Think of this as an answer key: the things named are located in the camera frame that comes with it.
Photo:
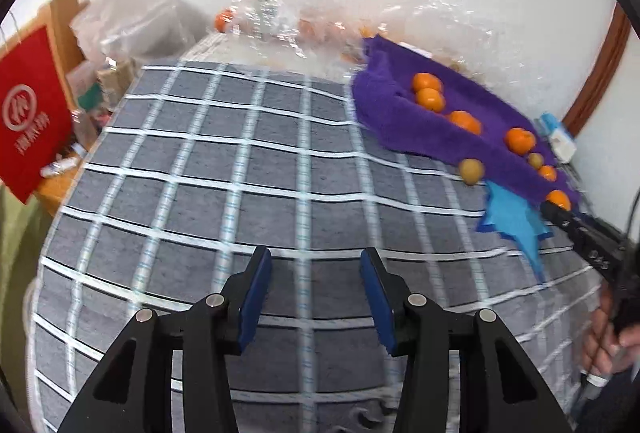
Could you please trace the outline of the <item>right hand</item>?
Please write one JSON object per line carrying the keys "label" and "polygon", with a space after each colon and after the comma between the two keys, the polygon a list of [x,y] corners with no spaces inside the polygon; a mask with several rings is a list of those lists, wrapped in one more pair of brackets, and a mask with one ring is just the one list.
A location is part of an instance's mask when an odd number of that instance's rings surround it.
{"label": "right hand", "polygon": [[613,294],[608,284],[603,281],[600,286],[599,303],[591,314],[580,354],[582,369],[599,377],[622,372],[639,360],[638,323],[615,332],[610,321],[612,312]]}

